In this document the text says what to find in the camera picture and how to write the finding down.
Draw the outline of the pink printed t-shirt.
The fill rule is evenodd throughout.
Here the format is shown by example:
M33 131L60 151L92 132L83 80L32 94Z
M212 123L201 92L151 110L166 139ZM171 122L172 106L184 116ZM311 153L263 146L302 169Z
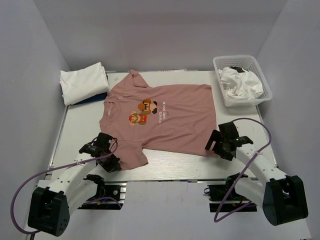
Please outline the pink printed t-shirt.
M215 157L205 149L217 126L208 84L151 87L131 70L106 96L99 125L117 139L122 170L146 165L143 149Z

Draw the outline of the white printed t-shirt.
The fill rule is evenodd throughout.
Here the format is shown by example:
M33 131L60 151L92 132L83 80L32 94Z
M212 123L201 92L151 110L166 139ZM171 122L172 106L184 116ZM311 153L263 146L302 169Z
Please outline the white printed t-shirt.
M252 71L229 66L218 73L228 100L254 100L264 93L261 80Z

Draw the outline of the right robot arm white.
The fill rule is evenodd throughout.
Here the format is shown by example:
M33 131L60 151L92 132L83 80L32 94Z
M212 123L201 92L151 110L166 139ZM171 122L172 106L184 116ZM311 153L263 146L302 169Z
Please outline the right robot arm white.
M235 201L236 208L230 213L246 207L259 207L270 224L278 226L305 219L309 215L303 180L297 175L290 176L269 162L262 150L270 145L267 142L256 148L248 136L240 136L234 121L220 124L213 130L205 146L224 160L237 159L244 169L227 177L224 189L214 190L211 186L204 190L212 201L219 205L213 221L218 217L226 201Z

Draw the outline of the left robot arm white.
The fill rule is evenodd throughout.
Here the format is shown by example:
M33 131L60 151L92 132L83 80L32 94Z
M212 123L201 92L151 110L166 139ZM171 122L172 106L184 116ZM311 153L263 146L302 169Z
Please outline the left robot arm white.
M92 171L120 171L120 158L115 156L118 145L117 138L102 132L83 145L73 163L57 179L33 191L27 225L59 237L78 208L114 202L114 198L106 195L104 178Z

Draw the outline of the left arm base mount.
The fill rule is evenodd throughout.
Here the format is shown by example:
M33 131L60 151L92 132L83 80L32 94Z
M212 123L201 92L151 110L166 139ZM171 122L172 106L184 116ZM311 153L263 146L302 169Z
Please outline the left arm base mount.
M120 210L126 196L126 182L108 182L96 174L87 175L86 183L97 187L96 194L82 204L79 210Z

